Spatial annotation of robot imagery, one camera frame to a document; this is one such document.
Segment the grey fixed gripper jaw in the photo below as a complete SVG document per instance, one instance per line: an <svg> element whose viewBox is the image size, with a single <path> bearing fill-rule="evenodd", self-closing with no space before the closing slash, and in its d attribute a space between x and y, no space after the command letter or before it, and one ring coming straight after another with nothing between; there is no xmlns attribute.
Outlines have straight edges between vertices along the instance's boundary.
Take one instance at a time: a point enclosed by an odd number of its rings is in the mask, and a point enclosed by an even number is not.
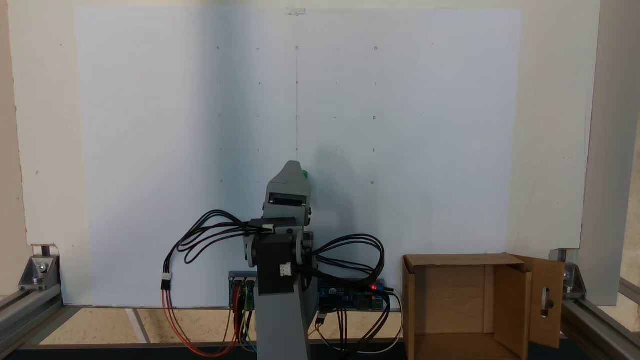
<svg viewBox="0 0 640 360"><path fill-rule="evenodd" d="M297 182L298 180L308 180L308 173L302 169L299 161L287 161L281 171L277 173L272 182Z"/></svg>

